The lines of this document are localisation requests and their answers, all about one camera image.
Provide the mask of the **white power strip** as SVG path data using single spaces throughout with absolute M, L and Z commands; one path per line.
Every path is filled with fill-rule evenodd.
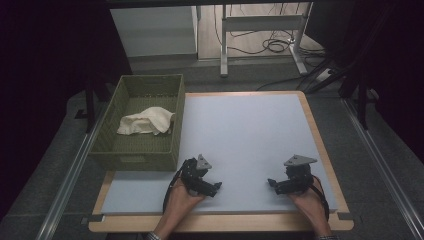
M 326 80 L 327 78 L 329 78 L 332 74 L 333 74 L 333 70 L 330 68 L 327 68 L 316 77 L 316 80 L 318 82 L 322 82 Z

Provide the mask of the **white cabinet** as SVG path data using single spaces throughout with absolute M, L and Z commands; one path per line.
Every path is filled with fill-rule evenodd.
M 195 6 L 110 10 L 128 57 L 198 52 Z

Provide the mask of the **green woven basket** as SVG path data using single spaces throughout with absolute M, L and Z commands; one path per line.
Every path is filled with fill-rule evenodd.
M 108 171 L 177 169 L 185 103 L 183 76 L 124 75 L 117 84 L 97 130 L 89 156 Z M 157 135 L 117 132 L 122 117 L 150 107 L 170 111 L 170 128 Z

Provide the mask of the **person's left hand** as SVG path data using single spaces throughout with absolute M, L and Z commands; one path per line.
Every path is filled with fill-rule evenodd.
M 171 187 L 171 192 L 166 205 L 163 218 L 165 226 L 172 231 L 192 211 L 192 209 L 205 199 L 204 195 L 191 195 L 180 178 Z

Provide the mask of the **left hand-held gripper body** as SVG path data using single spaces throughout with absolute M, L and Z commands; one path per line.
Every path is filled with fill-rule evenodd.
M 199 194 L 199 191 L 203 189 L 212 190 L 211 184 L 203 180 L 203 176 L 211 168 L 211 164 L 202 154 L 199 154 L 198 158 L 186 159 L 183 162 L 180 178 L 186 188 L 191 192 Z

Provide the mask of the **cream cloth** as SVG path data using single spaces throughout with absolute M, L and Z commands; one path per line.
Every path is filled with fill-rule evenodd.
M 117 133 L 121 135 L 153 134 L 158 135 L 170 130 L 174 113 L 162 107 L 149 107 L 140 113 L 120 119 Z

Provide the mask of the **pale blue table mat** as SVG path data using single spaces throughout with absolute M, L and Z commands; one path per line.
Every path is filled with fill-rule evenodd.
M 295 155 L 314 158 L 330 209 L 338 209 L 299 97 L 296 94 L 188 96 L 185 100 L 179 160 L 202 155 L 212 168 L 204 176 L 220 182 L 197 214 L 293 212 L 268 181 L 287 179 L 284 163 Z

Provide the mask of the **white desk frame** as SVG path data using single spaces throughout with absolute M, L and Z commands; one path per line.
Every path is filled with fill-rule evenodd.
M 312 5 L 312 2 L 308 2 L 306 9 L 301 14 L 252 17 L 227 17 L 226 6 L 223 5 L 221 19 L 220 75 L 222 77 L 228 76 L 228 47 L 226 42 L 228 32 L 276 30 L 290 30 L 296 32 L 294 39 L 289 43 L 289 50 L 299 74 L 301 76 L 306 75 L 307 69 L 300 56 L 299 49 Z

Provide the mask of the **metal floor rail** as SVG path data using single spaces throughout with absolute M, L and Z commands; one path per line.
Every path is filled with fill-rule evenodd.
M 390 192 L 391 197 L 410 229 L 414 240 L 424 240 L 424 220 L 421 218 L 412 201 L 397 181 L 371 134 L 357 119 L 358 112 L 354 105 L 346 99 L 342 99 L 341 103 L 344 105 L 355 130 L 357 131 L 384 184 L 386 185 L 386 188 Z
M 94 135 L 99 128 L 100 120 L 106 111 L 106 103 L 101 103 L 95 110 L 95 117 L 98 120 L 94 121 L 94 126 L 84 135 L 83 141 L 80 144 L 77 154 L 71 161 L 71 165 L 66 172 L 66 175 L 56 193 L 55 198 L 50 206 L 49 211 L 44 218 L 43 223 L 35 240 L 52 240 L 58 228 L 60 220 L 69 202 L 71 194 L 77 183 L 79 175 L 85 165 L 89 150 L 94 142 Z

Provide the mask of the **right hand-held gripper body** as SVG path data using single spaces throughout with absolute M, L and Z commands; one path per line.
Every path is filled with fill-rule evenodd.
M 304 192 L 313 184 L 310 165 L 316 162 L 315 158 L 293 155 L 284 163 L 288 177 L 284 186 L 285 194 Z

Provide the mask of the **black stand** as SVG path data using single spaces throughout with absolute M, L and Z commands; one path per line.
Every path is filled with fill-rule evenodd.
M 95 124 L 94 88 L 90 79 L 85 82 L 85 103 L 86 109 L 79 109 L 75 115 L 75 119 L 86 119 L 86 132 L 90 133 Z
M 357 92 L 357 119 L 361 126 L 367 130 L 366 122 L 366 104 L 368 101 L 367 98 L 367 86 L 364 77 L 348 77 L 344 80 L 341 87 L 338 90 L 339 96 L 341 98 L 350 98 L 354 91 Z

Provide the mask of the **person's right hand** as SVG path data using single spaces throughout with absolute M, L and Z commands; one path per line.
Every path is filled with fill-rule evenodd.
M 308 189 L 302 194 L 289 194 L 288 197 L 293 201 L 298 211 L 309 221 L 314 232 L 324 229 L 331 231 L 325 216 L 324 206 L 319 195 L 313 189 Z

